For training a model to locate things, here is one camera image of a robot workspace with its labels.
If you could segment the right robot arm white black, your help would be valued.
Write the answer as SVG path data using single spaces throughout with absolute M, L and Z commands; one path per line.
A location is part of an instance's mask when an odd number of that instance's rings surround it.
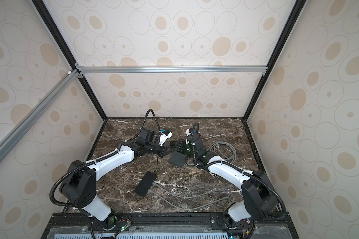
M 240 190 L 242 201 L 230 205 L 224 213 L 229 223 L 250 218 L 262 222 L 266 218 L 280 220 L 286 217 L 285 203 L 264 171 L 242 169 L 207 150 L 196 130 L 188 133 L 186 139 L 172 141 L 170 146 L 180 156 L 192 158 L 198 169 L 220 176 Z

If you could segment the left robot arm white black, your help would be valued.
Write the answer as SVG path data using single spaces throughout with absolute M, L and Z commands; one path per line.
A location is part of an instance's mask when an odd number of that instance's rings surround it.
M 67 173 L 52 186 L 50 201 L 58 206 L 75 207 L 102 223 L 105 229 L 111 229 L 117 217 L 97 195 L 97 181 L 117 167 L 145 154 L 164 157 L 169 153 L 165 142 L 171 136 L 172 132 L 167 129 L 153 131 L 141 126 L 138 133 L 122 143 L 119 149 L 94 160 L 72 162 Z

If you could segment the small circuit board with LEDs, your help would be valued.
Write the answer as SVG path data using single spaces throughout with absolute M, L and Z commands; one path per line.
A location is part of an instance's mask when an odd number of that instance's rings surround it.
M 116 233 L 114 237 L 117 237 L 121 232 L 125 231 L 131 226 L 132 222 L 129 219 L 122 219 L 115 224 Z

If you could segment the square dark grey switch box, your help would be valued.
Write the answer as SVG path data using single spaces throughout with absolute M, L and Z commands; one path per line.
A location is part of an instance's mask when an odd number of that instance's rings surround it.
M 169 158 L 169 163 L 179 168 L 184 167 L 187 156 L 179 152 L 173 152 Z

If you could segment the horizontal aluminium rail back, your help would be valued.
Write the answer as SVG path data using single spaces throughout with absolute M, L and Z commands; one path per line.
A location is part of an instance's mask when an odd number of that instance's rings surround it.
M 204 74 L 204 73 L 266 73 L 265 65 L 224 66 L 80 66 L 75 71 L 80 75 L 154 75 L 154 74 Z

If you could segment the diagonal aluminium rail left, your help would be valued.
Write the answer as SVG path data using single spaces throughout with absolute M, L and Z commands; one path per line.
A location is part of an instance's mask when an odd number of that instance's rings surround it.
M 60 80 L 54 88 L 45 95 L 45 97 L 17 124 L 12 131 L 0 142 L 0 163 L 11 152 L 11 150 L 19 143 L 30 128 L 40 119 L 40 117 L 55 102 L 65 88 L 72 80 L 77 78 L 79 71 L 72 69 L 65 77 Z

